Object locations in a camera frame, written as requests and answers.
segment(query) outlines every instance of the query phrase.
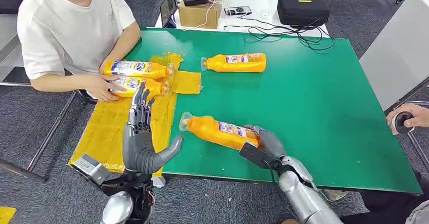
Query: metal table leg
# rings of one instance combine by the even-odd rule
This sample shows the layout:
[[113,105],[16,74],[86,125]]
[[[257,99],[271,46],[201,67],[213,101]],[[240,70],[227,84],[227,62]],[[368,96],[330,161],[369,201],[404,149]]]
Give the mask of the metal table leg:
[[420,147],[419,143],[417,142],[412,132],[408,132],[407,136],[408,136],[408,139],[410,139],[411,144],[413,145],[415,151],[417,152],[420,160],[423,162],[423,165],[426,168],[426,171],[429,172],[429,160],[427,159],[425,153],[423,152],[423,149]]
[[28,178],[30,178],[32,180],[36,180],[38,182],[45,181],[44,177],[42,177],[42,176],[40,176],[38,174],[35,174],[35,173],[31,172],[31,171],[28,171],[25,168],[22,168],[22,167],[19,167],[17,165],[14,165],[13,163],[8,162],[6,160],[3,160],[1,158],[0,158],[0,167],[4,168],[6,170],[12,171],[14,173],[23,175],[25,177],[28,177]]
[[66,114],[66,112],[67,112],[68,108],[70,107],[70,104],[73,101],[75,96],[76,96],[76,92],[72,92],[72,94],[70,95],[66,104],[64,105],[63,109],[61,110],[60,114],[57,116],[57,119],[55,120],[54,125],[52,125],[51,129],[48,132],[48,135],[43,140],[42,144],[40,145],[38,151],[36,152],[35,156],[31,160],[27,169],[24,169],[22,167],[14,165],[13,163],[5,161],[3,159],[0,159],[0,167],[5,168],[6,170],[12,171],[14,173],[23,175],[25,177],[28,177],[32,180],[36,180],[36,181],[40,181],[40,182],[45,181],[44,177],[42,177],[38,174],[35,174],[32,171],[33,171],[34,167],[36,166],[37,162],[39,161],[43,151],[45,150],[45,148],[48,145],[49,141],[51,140],[52,136],[54,135],[55,131],[57,130],[58,126],[60,125],[62,119],[64,118],[64,115]]
[[407,103],[417,104],[417,105],[421,105],[421,106],[429,106],[429,102],[426,102],[426,101],[408,100]]
[[31,84],[0,81],[0,86],[31,86]]
[[36,166],[37,162],[39,161],[40,156],[42,155],[42,153],[45,150],[46,146],[48,145],[49,141],[51,140],[52,135],[55,133],[55,131],[57,130],[61,121],[63,120],[64,115],[67,112],[67,109],[70,107],[70,104],[74,99],[74,96],[76,96],[76,92],[73,91],[72,94],[70,95],[69,99],[67,100],[66,105],[64,105],[63,110],[61,110],[60,114],[57,116],[57,119],[55,120],[54,125],[52,125],[51,129],[49,130],[48,135],[45,137],[42,144],[40,145],[39,150],[36,152],[36,155],[33,157],[30,164],[28,165],[27,170],[33,171],[34,167]]

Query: robotic arm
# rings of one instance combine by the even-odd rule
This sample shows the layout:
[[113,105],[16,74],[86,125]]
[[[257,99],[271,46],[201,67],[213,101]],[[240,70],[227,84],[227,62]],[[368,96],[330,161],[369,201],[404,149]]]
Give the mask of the robotic arm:
[[277,137],[258,126],[248,126],[259,135],[265,151],[245,143],[240,155],[261,168],[273,169],[279,176],[280,189],[291,202],[302,224],[342,224],[319,195],[311,174],[297,159],[287,156]]
[[167,148],[155,153],[152,144],[150,117],[153,98],[147,100],[149,90],[142,83],[136,90],[123,129],[122,156],[125,169],[130,172],[152,174],[172,159],[181,149],[183,136],[176,136]]
[[152,173],[172,159],[182,147],[182,136],[176,136],[169,146],[155,153],[150,128],[149,90],[144,83],[133,95],[128,122],[123,129],[122,156],[124,173],[106,180],[109,171],[87,154],[72,163],[87,181],[109,196],[100,224],[149,223],[155,203],[152,194]]

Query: plastic bottle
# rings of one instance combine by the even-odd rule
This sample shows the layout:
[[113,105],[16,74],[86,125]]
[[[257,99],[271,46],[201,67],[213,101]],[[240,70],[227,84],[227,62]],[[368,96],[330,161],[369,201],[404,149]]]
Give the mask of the plastic bottle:
[[257,134],[250,129],[216,121],[211,116],[193,116],[185,112],[180,119],[179,129],[188,130],[205,141],[236,150],[240,150],[245,142],[259,146]]
[[104,75],[135,76],[161,79],[174,75],[174,66],[143,61],[110,61],[103,66]]
[[140,78],[140,77],[128,77],[121,76],[119,79],[110,81],[110,83],[121,86],[126,89],[126,91],[118,91],[111,89],[110,92],[113,94],[123,97],[123,98],[132,98],[136,88],[140,85],[140,83],[144,81],[146,88],[149,89],[148,98],[152,98],[156,95],[168,95],[171,93],[170,83],[168,81],[165,82],[157,82],[153,79],[149,78]]
[[201,58],[201,69],[217,72],[263,72],[267,64],[265,54],[217,55]]

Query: human hand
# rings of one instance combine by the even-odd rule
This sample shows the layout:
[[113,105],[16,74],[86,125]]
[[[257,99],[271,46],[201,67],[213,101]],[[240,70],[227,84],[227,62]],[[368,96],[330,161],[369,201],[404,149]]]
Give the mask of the human hand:
[[[395,109],[394,111],[390,112],[386,120],[388,122],[388,125],[392,126],[392,119],[393,117],[400,113],[400,112],[409,112],[413,115],[413,118],[405,120],[404,126],[406,127],[429,127],[429,109],[424,108],[422,106],[412,104],[412,103],[405,103],[401,105],[399,108]],[[394,135],[397,135],[398,132],[395,129],[392,129],[392,133]]]
[[95,75],[95,74],[82,74],[77,75],[77,80],[81,86],[81,89],[88,91],[92,96],[97,98],[101,102],[108,102],[120,99],[120,97],[113,95],[109,92],[109,89],[115,89],[119,91],[126,91],[121,86],[111,84],[107,81],[118,79],[118,76],[106,76],[106,75]]

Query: green tabletop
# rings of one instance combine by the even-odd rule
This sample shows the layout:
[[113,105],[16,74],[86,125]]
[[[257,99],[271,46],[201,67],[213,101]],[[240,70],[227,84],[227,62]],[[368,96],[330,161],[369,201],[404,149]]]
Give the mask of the green tabletop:
[[[248,33],[149,29],[127,59],[180,53],[180,69],[200,71],[200,58],[265,53],[263,73],[202,72],[199,95],[178,95],[171,136],[183,112],[273,131],[318,186],[420,193],[421,189],[347,39],[315,52],[293,36],[257,41]],[[330,45],[323,39],[321,47]],[[163,172],[270,181],[238,151],[185,133]]]

